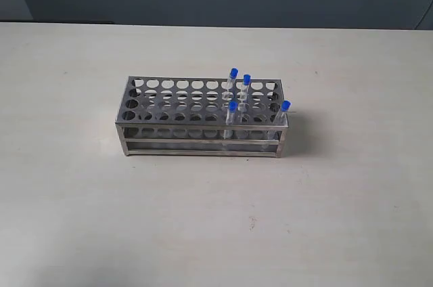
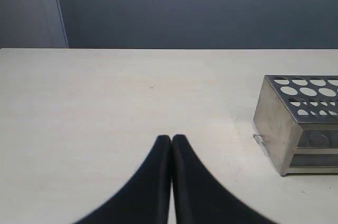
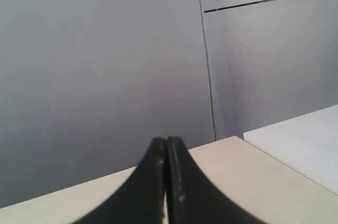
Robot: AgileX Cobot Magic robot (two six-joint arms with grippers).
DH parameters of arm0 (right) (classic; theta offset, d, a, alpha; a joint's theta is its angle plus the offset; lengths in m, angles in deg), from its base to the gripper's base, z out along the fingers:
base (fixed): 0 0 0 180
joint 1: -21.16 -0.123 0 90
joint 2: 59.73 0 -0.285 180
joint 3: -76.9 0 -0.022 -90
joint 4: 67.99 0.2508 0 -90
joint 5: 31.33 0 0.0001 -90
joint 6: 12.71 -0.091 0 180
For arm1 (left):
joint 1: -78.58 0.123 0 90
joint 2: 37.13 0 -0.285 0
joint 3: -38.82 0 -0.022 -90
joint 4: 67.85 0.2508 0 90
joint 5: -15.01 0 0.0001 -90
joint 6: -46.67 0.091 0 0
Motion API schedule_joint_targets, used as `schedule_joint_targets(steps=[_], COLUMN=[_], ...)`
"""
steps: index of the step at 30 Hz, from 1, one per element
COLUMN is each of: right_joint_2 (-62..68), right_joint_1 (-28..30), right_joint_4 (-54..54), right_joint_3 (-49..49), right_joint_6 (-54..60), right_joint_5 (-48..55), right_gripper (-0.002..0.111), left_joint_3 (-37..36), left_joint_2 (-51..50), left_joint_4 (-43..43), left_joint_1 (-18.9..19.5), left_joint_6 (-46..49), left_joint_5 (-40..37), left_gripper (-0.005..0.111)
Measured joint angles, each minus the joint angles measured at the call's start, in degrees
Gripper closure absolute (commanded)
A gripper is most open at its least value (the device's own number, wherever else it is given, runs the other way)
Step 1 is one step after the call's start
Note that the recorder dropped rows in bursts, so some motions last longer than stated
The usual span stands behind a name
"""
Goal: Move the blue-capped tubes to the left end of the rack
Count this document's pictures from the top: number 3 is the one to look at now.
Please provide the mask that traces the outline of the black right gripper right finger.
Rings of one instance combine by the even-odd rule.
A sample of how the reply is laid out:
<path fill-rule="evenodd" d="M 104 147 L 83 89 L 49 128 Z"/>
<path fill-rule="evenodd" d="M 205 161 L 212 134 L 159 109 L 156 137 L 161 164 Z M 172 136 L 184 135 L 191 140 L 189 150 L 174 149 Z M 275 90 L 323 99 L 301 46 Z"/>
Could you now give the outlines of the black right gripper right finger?
<path fill-rule="evenodd" d="M 167 138 L 166 168 L 169 223 L 260 223 L 207 178 L 180 137 Z"/>

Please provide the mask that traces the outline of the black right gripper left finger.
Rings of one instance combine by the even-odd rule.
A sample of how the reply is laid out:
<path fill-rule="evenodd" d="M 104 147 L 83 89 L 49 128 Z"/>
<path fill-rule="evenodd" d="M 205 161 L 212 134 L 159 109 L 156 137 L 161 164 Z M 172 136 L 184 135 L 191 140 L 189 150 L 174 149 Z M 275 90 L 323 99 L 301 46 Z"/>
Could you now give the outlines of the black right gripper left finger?
<path fill-rule="evenodd" d="M 153 138 L 126 181 L 75 223 L 162 223 L 165 159 L 166 140 Z"/>

